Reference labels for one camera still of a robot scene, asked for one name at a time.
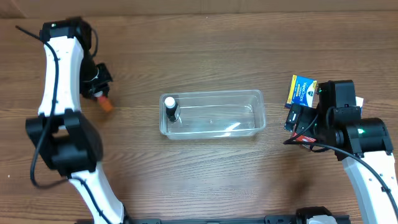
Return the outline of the red Panadol box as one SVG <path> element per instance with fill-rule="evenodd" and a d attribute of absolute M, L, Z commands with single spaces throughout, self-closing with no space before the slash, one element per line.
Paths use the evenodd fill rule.
<path fill-rule="evenodd" d="M 294 131 L 294 132 L 292 133 L 291 137 L 293 138 L 293 137 L 296 137 L 297 135 L 298 135 L 298 133 L 296 133 L 296 132 Z M 311 138 L 311 137 L 308 137 L 308 136 L 301 135 L 301 136 L 299 136 L 297 139 L 294 139 L 294 141 L 315 142 L 316 139 Z M 310 150 L 310 148 L 311 148 L 311 146 L 309 146 L 309 145 L 302 145 L 302 147 L 305 147 L 305 148 L 307 148 L 308 150 Z"/>

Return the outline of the orange bottle white cap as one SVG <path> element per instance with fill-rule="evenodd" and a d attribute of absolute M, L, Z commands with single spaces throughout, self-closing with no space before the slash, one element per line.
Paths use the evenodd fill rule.
<path fill-rule="evenodd" d="M 97 103 L 105 112 L 109 113 L 113 110 L 113 105 L 102 91 L 95 93 L 94 97 L 97 100 Z"/>

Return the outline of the blue yellow VapoDrops box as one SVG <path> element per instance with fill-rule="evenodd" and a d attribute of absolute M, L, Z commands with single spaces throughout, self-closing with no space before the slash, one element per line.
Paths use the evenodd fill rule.
<path fill-rule="evenodd" d="M 293 75 L 285 107 L 291 108 L 293 104 L 312 107 L 316 87 L 316 80 Z"/>

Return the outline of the black bottle white cap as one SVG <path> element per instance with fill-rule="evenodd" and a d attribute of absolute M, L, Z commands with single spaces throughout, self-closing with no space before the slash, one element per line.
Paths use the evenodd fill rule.
<path fill-rule="evenodd" d="M 180 106 L 174 97 L 168 96 L 164 101 L 165 112 L 170 122 L 176 122 L 180 117 Z"/>

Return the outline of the clear plastic container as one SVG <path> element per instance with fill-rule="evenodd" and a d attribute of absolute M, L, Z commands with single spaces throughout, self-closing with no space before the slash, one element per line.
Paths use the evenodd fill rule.
<path fill-rule="evenodd" d="M 164 101 L 174 97 L 180 117 L 170 122 Z M 251 137 L 266 127 L 260 90 L 165 93 L 159 99 L 159 131 L 170 140 Z"/>

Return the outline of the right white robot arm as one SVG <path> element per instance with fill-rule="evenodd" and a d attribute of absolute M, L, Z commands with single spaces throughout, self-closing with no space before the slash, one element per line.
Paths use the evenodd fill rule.
<path fill-rule="evenodd" d="M 363 222 L 397 223 L 395 157 L 381 119 L 363 119 L 357 104 L 293 104 L 285 129 L 293 132 L 286 145 L 335 153 L 351 181 Z"/>

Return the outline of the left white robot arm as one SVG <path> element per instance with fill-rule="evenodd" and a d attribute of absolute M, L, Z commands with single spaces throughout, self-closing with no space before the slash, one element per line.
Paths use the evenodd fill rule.
<path fill-rule="evenodd" d="M 32 185 L 42 188 L 35 179 L 37 159 L 42 158 L 62 177 L 44 187 L 71 183 L 90 210 L 91 223 L 132 223 L 104 173 L 101 136 L 80 106 L 80 99 L 86 98 L 111 110 L 108 93 L 113 79 L 104 63 L 95 63 L 96 52 L 91 51 L 97 32 L 82 18 L 72 17 L 44 23 L 35 38 L 43 43 L 47 61 L 38 117 L 25 122 L 35 146 Z"/>

